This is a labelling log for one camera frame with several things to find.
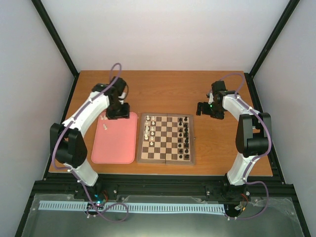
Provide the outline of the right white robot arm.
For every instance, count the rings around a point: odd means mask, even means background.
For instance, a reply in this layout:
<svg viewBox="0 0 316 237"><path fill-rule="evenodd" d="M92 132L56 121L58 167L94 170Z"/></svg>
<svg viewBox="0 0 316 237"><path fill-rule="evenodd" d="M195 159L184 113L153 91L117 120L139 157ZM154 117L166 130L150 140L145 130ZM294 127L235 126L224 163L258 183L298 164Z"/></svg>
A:
<svg viewBox="0 0 316 237"><path fill-rule="evenodd" d="M224 119L225 112L229 112L238 121L235 139L237 156L227 179L230 185L244 185L257 160L271 151L271 116L249 106L236 91L227 90L220 80L211 85L208 98L208 102L197 104L196 115Z"/></svg>

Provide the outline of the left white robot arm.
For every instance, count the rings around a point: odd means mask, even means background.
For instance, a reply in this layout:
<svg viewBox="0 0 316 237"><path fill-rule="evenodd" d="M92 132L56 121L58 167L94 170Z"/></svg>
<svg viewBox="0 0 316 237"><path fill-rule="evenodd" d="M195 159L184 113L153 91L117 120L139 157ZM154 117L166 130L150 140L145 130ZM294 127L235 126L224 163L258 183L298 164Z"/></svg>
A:
<svg viewBox="0 0 316 237"><path fill-rule="evenodd" d="M113 119L128 119L130 106L124 102L127 83L124 79L114 77L109 84L96 84L86 101L67 120L54 123L50 128L51 164L55 161L63 164L79 183L85 184L85 192L96 199L102 195L103 187L97 183L98 174L87 160L87 147L84 136L92 123L102 112Z"/></svg>

